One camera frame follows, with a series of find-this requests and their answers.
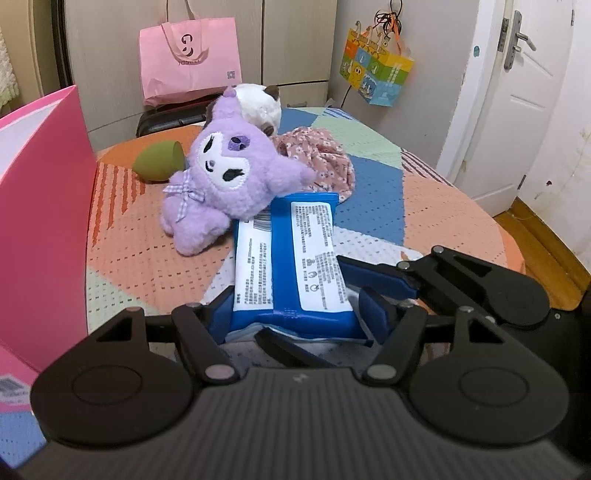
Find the blue wet wipes pack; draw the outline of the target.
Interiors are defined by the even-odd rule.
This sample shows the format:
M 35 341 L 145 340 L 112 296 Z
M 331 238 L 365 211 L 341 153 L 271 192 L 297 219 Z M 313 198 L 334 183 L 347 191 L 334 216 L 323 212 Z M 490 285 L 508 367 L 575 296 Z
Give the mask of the blue wet wipes pack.
M 235 229 L 235 301 L 223 339 L 269 327 L 294 340 L 366 343 L 335 255 L 335 193 L 276 198 Z

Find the pink tote bag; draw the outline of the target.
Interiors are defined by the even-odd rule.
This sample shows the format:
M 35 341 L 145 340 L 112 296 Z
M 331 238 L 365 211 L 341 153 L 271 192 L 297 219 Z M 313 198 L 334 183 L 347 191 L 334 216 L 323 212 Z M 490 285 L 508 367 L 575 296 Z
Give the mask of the pink tote bag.
M 143 105 L 185 103 L 242 83 L 238 33 L 231 17 L 164 22 L 139 31 Z

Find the white door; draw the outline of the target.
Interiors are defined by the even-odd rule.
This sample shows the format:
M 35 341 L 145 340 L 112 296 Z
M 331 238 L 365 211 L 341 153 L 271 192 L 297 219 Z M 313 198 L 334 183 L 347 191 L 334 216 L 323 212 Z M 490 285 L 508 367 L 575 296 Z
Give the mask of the white door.
M 507 1 L 495 63 L 456 185 L 489 215 L 512 205 L 549 127 L 570 53 L 574 3 Z

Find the colourful paper gift bag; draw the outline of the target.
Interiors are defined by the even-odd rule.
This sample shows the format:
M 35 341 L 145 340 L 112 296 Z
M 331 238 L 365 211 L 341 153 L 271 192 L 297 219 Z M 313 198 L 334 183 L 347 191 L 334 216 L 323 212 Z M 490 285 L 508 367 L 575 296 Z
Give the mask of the colourful paper gift bag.
M 415 64 L 402 39 L 404 2 L 379 10 L 368 25 L 356 21 L 346 36 L 339 75 L 370 106 L 392 107 Z

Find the pink cardboard box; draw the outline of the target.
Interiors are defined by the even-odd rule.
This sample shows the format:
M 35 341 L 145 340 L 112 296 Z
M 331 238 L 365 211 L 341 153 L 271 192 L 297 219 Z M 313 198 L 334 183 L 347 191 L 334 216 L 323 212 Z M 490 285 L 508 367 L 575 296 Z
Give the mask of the pink cardboard box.
M 71 86 L 1 120 L 1 410 L 87 334 L 86 247 L 97 163 Z

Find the purple plush doll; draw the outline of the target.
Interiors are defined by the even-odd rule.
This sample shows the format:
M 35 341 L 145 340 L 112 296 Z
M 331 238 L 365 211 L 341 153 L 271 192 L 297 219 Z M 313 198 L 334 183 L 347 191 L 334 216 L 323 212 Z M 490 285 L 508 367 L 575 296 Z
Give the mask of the purple plush doll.
M 163 189 L 160 225 L 186 257 L 207 249 L 230 227 L 266 209 L 276 197 L 304 191 L 314 169 L 281 155 L 270 138 L 246 121 L 235 88 L 211 109 L 211 122 L 192 143 L 188 168 Z

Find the beige wardrobe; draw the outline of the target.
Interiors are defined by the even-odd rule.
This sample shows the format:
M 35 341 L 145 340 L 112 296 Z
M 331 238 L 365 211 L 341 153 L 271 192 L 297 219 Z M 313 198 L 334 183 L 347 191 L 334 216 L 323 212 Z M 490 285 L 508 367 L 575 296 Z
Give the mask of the beige wardrobe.
M 5 1 L 8 107 L 75 86 L 101 150 L 132 138 L 151 105 L 229 84 L 274 85 L 284 105 L 318 106 L 336 15 L 332 1 Z

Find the pink floral fabric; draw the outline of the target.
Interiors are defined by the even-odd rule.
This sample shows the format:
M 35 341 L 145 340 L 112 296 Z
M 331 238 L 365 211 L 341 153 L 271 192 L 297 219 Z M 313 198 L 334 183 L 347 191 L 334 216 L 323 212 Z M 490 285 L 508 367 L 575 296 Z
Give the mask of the pink floral fabric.
M 342 204 L 355 192 L 356 172 L 344 147 L 322 128 L 297 127 L 273 136 L 273 144 L 281 155 L 293 158 L 315 171 L 315 182 L 304 190 L 339 195 Z

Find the white plush toy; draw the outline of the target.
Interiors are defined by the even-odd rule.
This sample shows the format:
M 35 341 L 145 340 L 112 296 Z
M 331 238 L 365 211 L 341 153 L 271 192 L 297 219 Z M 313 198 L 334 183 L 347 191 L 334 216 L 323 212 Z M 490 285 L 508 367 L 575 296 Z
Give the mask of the white plush toy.
M 276 85 L 242 83 L 235 86 L 242 117 L 271 137 L 280 129 L 280 89 Z

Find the green sponge egg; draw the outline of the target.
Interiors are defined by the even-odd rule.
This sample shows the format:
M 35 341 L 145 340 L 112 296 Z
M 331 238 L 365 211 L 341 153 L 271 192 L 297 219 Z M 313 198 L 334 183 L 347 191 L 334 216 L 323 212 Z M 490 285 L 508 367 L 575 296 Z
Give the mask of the green sponge egg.
M 166 140 L 143 149 L 131 169 L 147 183 L 167 182 L 176 172 L 186 168 L 185 156 L 178 141 Z

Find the black suitcase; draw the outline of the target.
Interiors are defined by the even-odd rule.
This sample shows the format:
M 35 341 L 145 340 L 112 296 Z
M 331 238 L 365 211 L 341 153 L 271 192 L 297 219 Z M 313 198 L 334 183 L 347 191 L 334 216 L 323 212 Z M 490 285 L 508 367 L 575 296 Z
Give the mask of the black suitcase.
M 170 104 L 145 111 L 139 118 L 135 137 L 204 122 L 209 104 L 218 94 L 207 95 L 190 102 Z

